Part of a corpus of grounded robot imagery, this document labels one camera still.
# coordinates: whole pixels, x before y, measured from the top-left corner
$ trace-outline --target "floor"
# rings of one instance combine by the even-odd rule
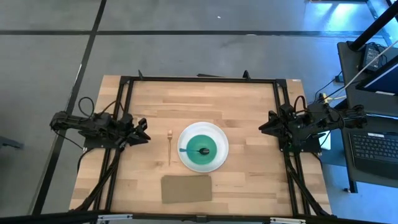
[[[49,121],[67,105],[89,35],[32,35],[29,30],[92,30],[101,0],[2,0],[0,2],[0,136],[25,147],[0,150],[0,217],[26,215],[54,140]],[[371,0],[377,14],[385,0]],[[197,73],[256,78],[298,78],[305,95],[340,72],[336,44],[354,40],[374,21],[369,3],[306,0],[112,0],[98,30],[266,30],[277,35],[97,35],[78,99],[96,99],[103,75],[195,76]],[[397,22],[385,32],[398,39]],[[27,30],[15,32],[4,30]],[[315,36],[308,31],[323,31]],[[386,44],[379,35],[372,41]],[[325,89],[330,93],[340,85]],[[69,131],[78,143],[83,139]],[[44,213],[65,212],[81,151],[65,141]],[[398,223],[398,189],[358,184],[347,194],[345,167],[324,166],[333,213],[341,218]],[[153,223],[153,221],[134,221]]]

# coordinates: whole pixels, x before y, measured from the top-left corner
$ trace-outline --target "laptop keyboard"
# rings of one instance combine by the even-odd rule
[[[354,157],[398,163],[398,136],[373,133],[349,136]]]

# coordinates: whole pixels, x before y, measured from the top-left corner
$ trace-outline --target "monitor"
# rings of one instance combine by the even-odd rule
[[[361,81],[357,88],[386,95],[398,95],[398,56]]]

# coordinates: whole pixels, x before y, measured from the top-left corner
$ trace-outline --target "spoon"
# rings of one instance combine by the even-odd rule
[[[201,148],[199,150],[188,150],[188,149],[180,149],[180,152],[187,152],[187,151],[192,151],[192,152],[199,152],[202,155],[207,155],[210,153],[210,150],[207,148]]]

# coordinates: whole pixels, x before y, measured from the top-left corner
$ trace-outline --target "metal clamp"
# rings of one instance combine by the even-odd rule
[[[295,218],[274,218],[271,217],[271,223],[275,224],[305,224],[305,220]]]
[[[132,214],[98,215],[98,222],[132,219]]]
[[[197,223],[206,223],[208,222],[206,215],[197,215]]]

